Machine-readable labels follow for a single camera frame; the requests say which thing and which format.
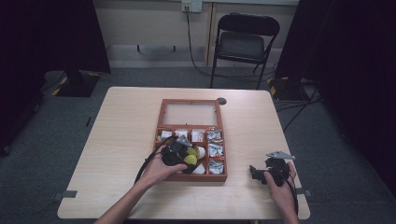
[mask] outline gray carpet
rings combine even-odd
[[[230,76],[251,75],[251,68],[218,71]],[[46,85],[61,74],[47,73]],[[209,82],[209,77],[193,68],[119,68],[100,78],[91,98],[53,97],[56,87],[44,91],[38,112],[10,145],[10,155],[0,158],[0,223],[93,223],[59,219],[59,202],[52,196],[66,189],[108,88],[208,88]],[[214,87],[253,90],[255,83],[216,78]],[[262,83],[262,89],[268,90],[266,83]],[[314,86],[305,89],[310,95]],[[296,103],[275,104],[283,108]],[[282,126],[299,110],[280,111]],[[313,192],[307,198],[311,218],[302,223],[395,223],[394,199],[340,130],[336,118],[319,101],[303,110],[285,131],[290,151],[297,157],[295,165],[302,184]]]

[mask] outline light wooden tabletop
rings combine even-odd
[[[280,218],[268,187],[253,180],[248,169],[264,169],[268,152],[290,153],[267,91],[135,87],[108,90],[67,188],[78,193],[63,198],[58,216],[98,218],[134,184],[152,150],[162,99],[219,97],[227,100],[220,106],[227,143],[226,182],[162,182],[143,196],[129,218]],[[295,184],[301,186],[298,176]],[[298,200],[299,218],[309,218],[305,196],[298,195]]]

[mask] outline wooden box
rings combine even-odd
[[[170,175],[166,180],[197,182],[226,181],[227,149],[225,146],[226,141],[222,128],[219,102],[217,100],[163,99],[153,150],[161,144],[162,137],[165,135],[178,135],[186,131],[189,141],[194,146],[205,149],[205,156],[197,162],[197,166],[202,164],[205,171],[202,172],[201,169],[200,174],[178,173]],[[221,169],[212,169],[213,172],[210,172],[209,163],[215,164],[215,166],[223,164],[222,171]]]

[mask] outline power outlet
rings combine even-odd
[[[181,11],[186,11],[186,8],[189,12],[202,12],[202,1],[182,1]]]

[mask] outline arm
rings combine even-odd
[[[291,183],[296,176],[296,171],[293,165],[288,162],[290,168],[289,182]],[[284,184],[282,187],[278,187],[270,173],[264,172],[265,179],[267,180],[268,187],[270,189],[271,197],[274,199],[276,206],[283,217],[286,224],[297,224],[300,223],[296,211],[294,209],[294,200],[291,194],[289,185]]]
[[[163,163],[161,154],[155,155],[148,164],[145,173],[142,174],[142,177],[124,196],[99,217],[95,223],[122,223],[148,189],[162,182],[169,175],[186,168],[187,166],[185,164],[167,166]]]

